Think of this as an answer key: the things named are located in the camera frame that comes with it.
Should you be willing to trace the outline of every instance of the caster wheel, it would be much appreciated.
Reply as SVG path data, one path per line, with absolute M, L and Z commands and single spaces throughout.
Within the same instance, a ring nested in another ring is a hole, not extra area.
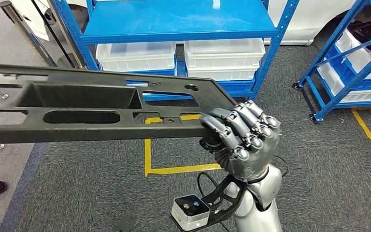
M 5 148 L 5 144 L 0 144 L 0 150 Z
M 312 121 L 312 122 L 315 122 L 316 121 L 316 118 L 314 115 L 309 115 L 309 119 Z
M 293 83 L 291 87 L 293 89 L 300 89 L 300 85 L 298 83 Z

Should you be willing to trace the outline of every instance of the black metal bracket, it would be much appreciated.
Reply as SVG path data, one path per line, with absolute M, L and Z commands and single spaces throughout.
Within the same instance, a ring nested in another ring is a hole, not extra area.
M 0 125 L 0 143 L 204 137 L 200 123 L 181 123 L 182 114 L 204 114 L 236 104 L 214 80 L 130 73 L 0 65 L 0 88 L 19 88 L 0 112 L 21 112 L 22 124 Z M 18 77 L 47 76 L 47 81 Z M 147 86 L 127 86 L 136 81 Z M 143 93 L 192 97 L 197 106 L 150 105 Z M 158 113 L 161 124 L 141 124 L 138 113 Z
M 224 193 L 224 190 L 228 187 L 229 184 L 234 183 L 238 186 L 240 189 L 237 196 L 235 198 L 232 198 Z M 218 187 L 210 194 L 207 196 L 203 197 L 201 200 L 210 208 L 210 215 L 208 216 L 208 223 L 204 226 L 201 226 L 197 229 L 191 230 L 189 232 L 196 232 L 201 229 L 204 229 L 206 227 L 215 225 L 217 223 L 220 223 L 222 221 L 225 221 L 229 218 L 231 218 L 234 215 L 234 212 L 238 209 L 238 207 L 241 204 L 241 201 L 243 200 L 243 195 L 245 191 L 247 191 L 248 185 L 247 183 L 236 179 L 235 177 L 228 175 L 225 177 L 225 179 L 218 185 Z M 226 210 L 217 210 L 214 202 L 218 198 L 223 198 L 231 203 L 231 206 L 228 207 Z M 174 219 L 172 215 L 171 219 L 175 222 L 177 227 L 184 231 L 181 226 L 177 223 L 177 221 Z

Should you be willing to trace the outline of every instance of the blue shelving unit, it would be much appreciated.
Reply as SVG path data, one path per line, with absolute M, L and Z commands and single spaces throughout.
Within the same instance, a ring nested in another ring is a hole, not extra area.
M 347 103 L 340 102 L 346 95 L 349 94 L 350 91 L 366 90 L 367 87 L 371 88 L 371 79 L 365 80 L 365 78 L 371 73 L 371 61 L 359 73 L 354 73 L 353 75 L 350 74 L 352 70 L 339 70 L 339 72 L 337 70 L 338 74 L 345 75 L 345 76 L 341 76 L 341 79 L 345 80 L 344 81 L 345 87 L 342 88 L 342 90 L 339 93 L 337 93 L 335 96 L 331 93 L 328 84 L 324 81 L 324 79 L 320 76 L 320 74 L 317 71 L 318 66 L 323 65 L 327 62 L 331 64 L 335 63 L 337 62 L 338 59 L 340 60 L 344 59 L 347 54 L 350 54 L 358 49 L 361 49 L 371 44 L 371 40 L 370 40 L 358 47 L 352 48 L 343 53 L 340 53 L 339 51 L 334 50 L 336 49 L 335 47 L 336 41 L 342 36 L 342 33 L 346 30 L 346 28 L 351 23 L 353 18 L 355 18 L 355 16 L 367 4 L 371 4 L 371 0 L 356 0 L 355 4 L 348 11 L 346 16 L 343 18 L 342 22 L 338 25 L 338 27 L 333 32 L 331 37 L 325 43 L 325 45 L 323 46 L 319 54 L 316 56 L 312 64 L 309 66 L 308 70 L 305 72 L 302 78 L 298 81 L 298 83 L 295 83 L 293 85 L 293 87 L 299 88 L 299 87 L 304 87 L 305 83 L 308 83 L 312 93 L 315 95 L 315 98 L 317 102 L 319 103 L 319 106 L 321 107 L 321 109 L 320 111 L 310 116 L 311 120 L 316 120 L 318 122 L 323 121 L 323 117 L 333 109 L 371 107 L 371 101 L 363 101 L 363 102 L 357 101 L 357 102 L 347 102 Z M 322 85 L 326 89 L 326 92 L 329 94 L 330 99 L 328 102 L 324 102 L 324 100 L 322 99 L 321 95 L 318 92 L 318 89 L 313 83 L 311 77 L 314 74 L 318 75 L 319 80 L 322 82 Z
M 87 0 L 89 22 L 83 33 L 66 0 L 53 0 L 53 4 L 91 70 L 99 66 L 89 44 L 271 38 L 250 91 L 232 94 L 255 98 L 299 2 L 287 1 L 275 27 L 267 12 L 268 1 L 221 0 L 218 6 L 213 0 Z

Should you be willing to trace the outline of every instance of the rectangular hole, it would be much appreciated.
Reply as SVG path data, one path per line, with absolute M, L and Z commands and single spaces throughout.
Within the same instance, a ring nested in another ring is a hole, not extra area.
M 139 94 L 132 87 L 99 87 L 33 83 L 20 107 L 141 109 Z
M 2 112 L 0 111 L 0 125 L 22 124 L 26 119 L 27 112 Z
M 0 79 L 20 80 L 20 81 L 46 81 L 47 80 L 47 75 L 26 75 L 26 74 L 0 73 Z
M 198 102 L 186 93 L 164 93 L 164 92 L 143 92 L 143 99 L 148 105 L 156 106 L 180 106 L 198 107 Z
M 146 81 L 126 80 L 126 86 L 142 86 L 142 87 L 148 87 L 148 82 L 146 82 Z
M 52 111 L 43 117 L 50 124 L 113 124 L 120 121 L 120 115 L 102 111 Z
M 147 119 L 149 124 L 161 123 L 160 121 L 163 121 L 157 112 L 133 112 L 133 119 L 137 124 L 145 124 Z

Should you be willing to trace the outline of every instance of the round hole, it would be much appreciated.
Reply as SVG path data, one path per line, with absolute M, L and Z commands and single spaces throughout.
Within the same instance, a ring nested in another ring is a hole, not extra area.
M 198 87 L 192 84 L 184 86 L 186 89 L 190 89 L 192 91 L 198 91 Z

